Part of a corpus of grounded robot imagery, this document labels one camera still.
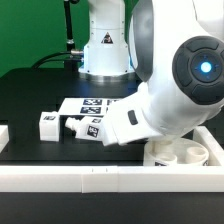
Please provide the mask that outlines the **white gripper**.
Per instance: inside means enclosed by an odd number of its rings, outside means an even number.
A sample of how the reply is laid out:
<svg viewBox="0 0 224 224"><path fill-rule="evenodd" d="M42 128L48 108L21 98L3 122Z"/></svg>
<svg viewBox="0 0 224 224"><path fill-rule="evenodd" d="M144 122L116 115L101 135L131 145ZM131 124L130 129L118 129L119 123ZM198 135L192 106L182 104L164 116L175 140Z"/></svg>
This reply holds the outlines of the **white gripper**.
<svg viewBox="0 0 224 224"><path fill-rule="evenodd" d="M104 146L125 145L143 139L159 139L162 134L147 122L139 93L112 103L101 121Z"/></svg>

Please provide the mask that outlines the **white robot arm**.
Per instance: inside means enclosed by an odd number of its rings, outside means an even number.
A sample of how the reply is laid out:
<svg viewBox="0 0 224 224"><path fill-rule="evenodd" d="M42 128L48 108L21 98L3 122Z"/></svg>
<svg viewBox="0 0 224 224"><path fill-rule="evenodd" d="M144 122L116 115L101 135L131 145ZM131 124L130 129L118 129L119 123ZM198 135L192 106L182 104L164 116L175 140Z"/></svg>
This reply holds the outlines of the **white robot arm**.
<svg viewBox="0 0 224 224"><path fill-rule="evenodd" d="M129 55L142 80L100 122L105 146L185 135L224 107L224 42L196 19L194 0L139 0Z"/></svg>

